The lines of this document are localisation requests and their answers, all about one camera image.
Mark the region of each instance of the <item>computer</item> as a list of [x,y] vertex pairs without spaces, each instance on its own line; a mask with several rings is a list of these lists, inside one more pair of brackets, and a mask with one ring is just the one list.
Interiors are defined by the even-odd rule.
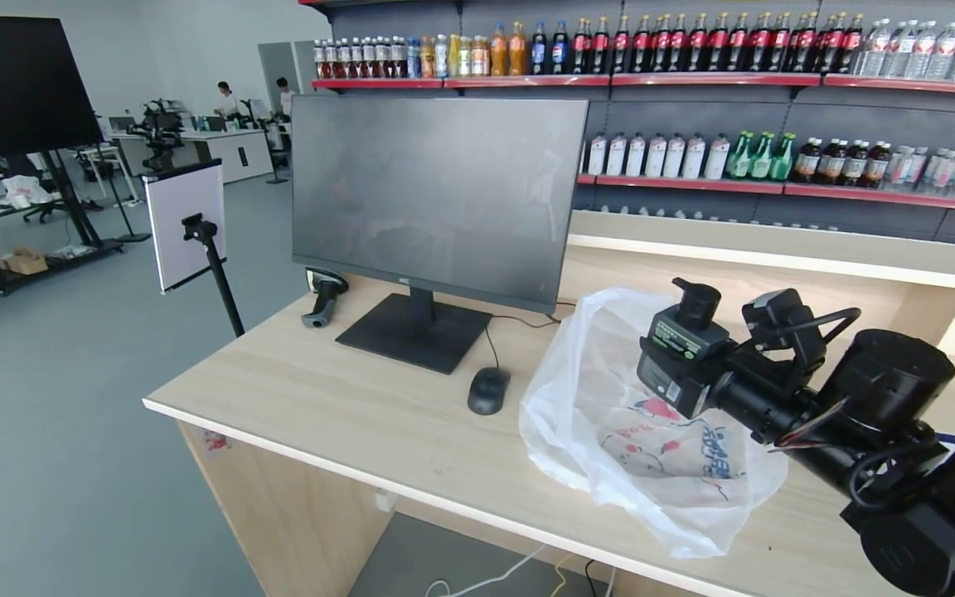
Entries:
[[337,342],[450,374],[492,316],[553,313],[588,102],[293,102],[293,260],[410,287]]

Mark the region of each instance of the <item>tv stand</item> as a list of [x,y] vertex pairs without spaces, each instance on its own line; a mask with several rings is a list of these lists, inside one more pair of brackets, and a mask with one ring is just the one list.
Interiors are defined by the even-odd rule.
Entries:
[[450,375],[490,320],[490,313],[436,303],[432,291],[412,288],[409,296],[386,296],[337,342]]

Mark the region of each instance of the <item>yellow cable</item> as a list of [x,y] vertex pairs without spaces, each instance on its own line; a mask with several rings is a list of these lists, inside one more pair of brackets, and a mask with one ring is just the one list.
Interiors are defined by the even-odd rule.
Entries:
[[561,560],[558,561],[557,564],[555,564],[555,574],[558,575],[558,578],[561,578],[562,582],[558,583],[558,586],[555,587],[555,590],[552,590],[552,592],[550,592],[550,597],[555,597],[558,594],[558,592],[562,590],[562,587],[565,586],[565,576],[562,575],[562,570],[560,570],[560,567],[569,558],[573,558],[573,553],[567,553],[567,555],[565,555],[565,558],[562,558]]

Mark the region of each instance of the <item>computer mouse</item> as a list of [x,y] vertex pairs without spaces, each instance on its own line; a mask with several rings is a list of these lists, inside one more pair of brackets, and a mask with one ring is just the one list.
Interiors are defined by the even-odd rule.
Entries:
[[486,366],[470,382],[467,406],[477,415],[495,415],[503,408],[508,383],[511,383],[511,374],[507,370]]

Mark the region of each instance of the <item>white wall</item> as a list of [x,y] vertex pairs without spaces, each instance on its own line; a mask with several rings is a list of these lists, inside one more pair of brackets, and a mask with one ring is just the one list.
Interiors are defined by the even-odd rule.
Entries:
[[102,116],[163,96],[138,0],[0,0],[0,16],[61,19],[87,95]]
[[330,37],[330,24],[296,0],[137,0],[154,46],[164,97],[212,114],[227,80],[238,99],[270,103],[258,44]]

